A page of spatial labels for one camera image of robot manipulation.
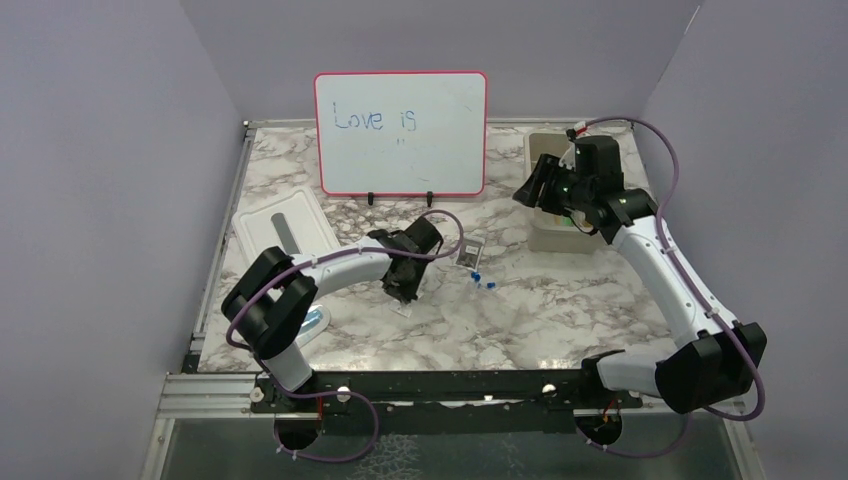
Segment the small clear zip bag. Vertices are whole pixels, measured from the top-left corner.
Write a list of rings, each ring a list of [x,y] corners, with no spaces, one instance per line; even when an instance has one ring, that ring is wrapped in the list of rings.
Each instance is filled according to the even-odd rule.
[[[389,305],[389,310],[404,318],[410,318],[413,314],[413,304],[411,302],[393,300]]]

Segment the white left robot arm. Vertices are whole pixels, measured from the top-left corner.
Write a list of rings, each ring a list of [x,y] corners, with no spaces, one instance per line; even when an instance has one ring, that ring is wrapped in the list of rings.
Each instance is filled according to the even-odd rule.
[[[444,238],[425,217],[403,230],[367,233],[359,241],[320,256],[264,250],[221,305],[230,325],[228,343],[250,351],[276,379],[276,396],[298,411],[313,401],[313,369],[297,345],[302,324],[321,297],[359,283],[379,281],[402,304],[418,299],[430,262]]]

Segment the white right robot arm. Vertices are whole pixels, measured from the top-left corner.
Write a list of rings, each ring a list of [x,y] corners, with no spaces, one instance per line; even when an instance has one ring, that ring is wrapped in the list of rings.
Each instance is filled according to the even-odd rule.
[[[590,234],[601,235],[638,274],[676,346],[665,358],[618,350],[585,359],[579,398],[600,407],[617,391],[631,391],[686,414],[759,388],[765,332],[724,308],[679,251],[652,196],[626,187],[617,141],[579,137],[569,150],[572,165],[540,154],[514,200],[552,215],[582,215]]]

